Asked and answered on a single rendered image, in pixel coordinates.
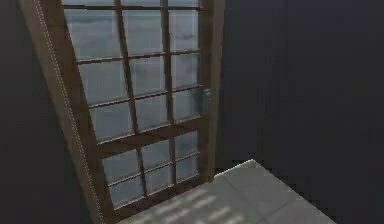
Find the brown glass-paned door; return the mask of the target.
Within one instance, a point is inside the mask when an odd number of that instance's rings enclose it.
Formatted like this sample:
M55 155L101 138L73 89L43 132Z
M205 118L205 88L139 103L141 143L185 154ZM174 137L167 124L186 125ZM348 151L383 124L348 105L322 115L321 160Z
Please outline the brown glass-paned door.
M212 179L222 0L17 1L93 224Z

